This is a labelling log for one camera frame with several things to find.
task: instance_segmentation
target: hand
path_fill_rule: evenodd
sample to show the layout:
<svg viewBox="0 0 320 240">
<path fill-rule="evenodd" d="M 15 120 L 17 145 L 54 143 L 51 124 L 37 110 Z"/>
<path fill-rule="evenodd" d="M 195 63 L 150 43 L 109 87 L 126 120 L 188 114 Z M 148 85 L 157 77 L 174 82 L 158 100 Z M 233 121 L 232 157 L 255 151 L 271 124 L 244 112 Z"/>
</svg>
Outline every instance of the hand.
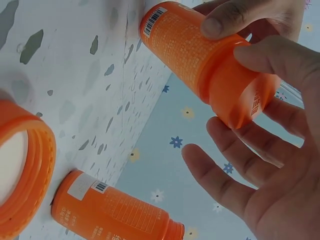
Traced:
<svg viewBox="0 0 320 240">
<path fill-rule="evenodd" d="M 194 9 L 204 15 L 203 34 L 221 39 L 239 33 L 251 43 L 270 35 L 297 41 L 305 10 L 305 0 L 213 0 Z"/>
<path fill-rule="evenodd" d="M 301 91 L 304 109 L 274 98 L 264 114 L 304 139 L 301 148 L 254 122 L 238 130 L 217 117 L 207 131 L 239 174 L 257 187 L 232 179 L 197 145 L 182 156 L 196 181 L 242 218 L 258 240 L 320 239 L 320 54 L 280 36 L 238 47 L 245 67 L 277 74 Z M 253 148 L 251 151 L 244 143 Z"/>
</svg>

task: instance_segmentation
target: orange bottle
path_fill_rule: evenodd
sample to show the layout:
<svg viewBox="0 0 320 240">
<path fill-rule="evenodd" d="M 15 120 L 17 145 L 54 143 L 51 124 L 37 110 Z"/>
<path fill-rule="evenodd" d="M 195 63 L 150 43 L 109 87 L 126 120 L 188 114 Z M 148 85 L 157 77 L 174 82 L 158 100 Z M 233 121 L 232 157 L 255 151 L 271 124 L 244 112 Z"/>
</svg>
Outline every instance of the orange bottle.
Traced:
<svg viewBox="0 0 320 240">
<path fill-rule="evenodd" d="M 230 128 L 252 121 L 280 86 L 275 75 L 253 72 L 233 55 L 249 43 L 235 34 L 222 40 L 202 36 L 205 16 L 178 2 L 154 6 L 140 25 L 142 42 Z"/>
<path fill-rule="evenodd" d="M 77 169 L 62 181 L 51 214 L 88 240 L 182 240 L 185 231 L 164 210 Z"/>
</svg>

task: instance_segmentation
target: white barcode sticker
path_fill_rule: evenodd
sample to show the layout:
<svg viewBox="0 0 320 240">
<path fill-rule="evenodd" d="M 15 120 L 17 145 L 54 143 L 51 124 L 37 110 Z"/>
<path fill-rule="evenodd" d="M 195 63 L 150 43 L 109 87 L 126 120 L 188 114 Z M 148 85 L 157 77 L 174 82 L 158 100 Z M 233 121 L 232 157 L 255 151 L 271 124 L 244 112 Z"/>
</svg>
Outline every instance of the white barcode sticker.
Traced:
<svg viewBox="0 0 320 240">
<path fill-rule="evenodd" d="M 109 186 L 107 184 L 105 184 L 103 181 L 99 181 L 99 180 L 95 181 L 91 186 L 92 189 L 94 189 L 97 192 L 102 193 L 102 194 L 105 193 L 105 191 L 107 190 L 108 187 Z"/>
<path fill-rule="evenodd" d="M 68 194 L 82 201 L 90 189 L 90 186 L 96 182 L 96 179 L 88 174 L 81 173 L 68 189 Z"/>
<path fill-rule="evenodd" d="M 152 15 L 148 18 L 148 21 L 146 22 L 144 26 L 143 33 L 148 38 L 150 38 L 152 28 L 154 27 L 156 21 L 160 18 L 162 14 L 164 14 L 167 11 L 167 9 L 163 7 L 159 7 L 157 10 L 155 10 Z"/>
</svg>

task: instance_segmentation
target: yellow flower pattern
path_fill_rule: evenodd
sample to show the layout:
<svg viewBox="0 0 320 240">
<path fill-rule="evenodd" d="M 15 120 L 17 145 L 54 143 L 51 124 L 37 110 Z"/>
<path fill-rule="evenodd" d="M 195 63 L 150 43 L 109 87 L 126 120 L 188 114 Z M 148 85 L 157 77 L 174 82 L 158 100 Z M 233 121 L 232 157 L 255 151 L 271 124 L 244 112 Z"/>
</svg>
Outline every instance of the yellow flower pattern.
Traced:
<svg viewBox="0 0 320 240">
<path fill-rule="evenodd" d="M 314 30 L 314 27 L 311 24 L 306 24 L 304 27 L 308 32 L 312 32 Z"/>
<path fill-rule="evenodd" d="M 135 148 L 132 150 L 132 152 L 130 153 L 130 161 L 132 163 L 135 163 L 136 161 L 138 161 L 140 159 L 140 152 L 138 148 Z"/>
<path fill-rule="evenodd" d="M 196 227 L 188 227 L 184 234 L 183 240 L 196 240 L 198 239 L 198 229 Z"/>
<path fill-rule="evenodd" d="M 194 113 L 193 109 L 190 107 L 186 106 L 184 109 L 181 110 L 181 112 L 182 112 L 183 117 L 186 119 L 195 118 L 195 113 Z"/>
</svg>

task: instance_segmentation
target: white flower pattern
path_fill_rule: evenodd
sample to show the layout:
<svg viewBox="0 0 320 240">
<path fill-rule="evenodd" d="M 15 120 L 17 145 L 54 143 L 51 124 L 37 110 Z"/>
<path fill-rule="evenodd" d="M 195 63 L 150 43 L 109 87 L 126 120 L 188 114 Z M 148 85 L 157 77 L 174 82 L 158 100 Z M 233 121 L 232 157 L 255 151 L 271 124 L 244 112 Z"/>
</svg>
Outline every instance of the white flower pattern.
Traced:
<svg viewBox="0 0 320 240">
<path fill-rule="evenodd" d="M 164 192 L 157 189 L 156 191 L 151 192 L 151 200 L 155 203 L 160 203 L 164 200 Z"/>
<path fill-rule="evenodd" d="M 224 208 L 224 206 L 220 205 L 217 202 L 213 204 L 213 211 L 216 213 L 220 213 Z"/>
</svg>

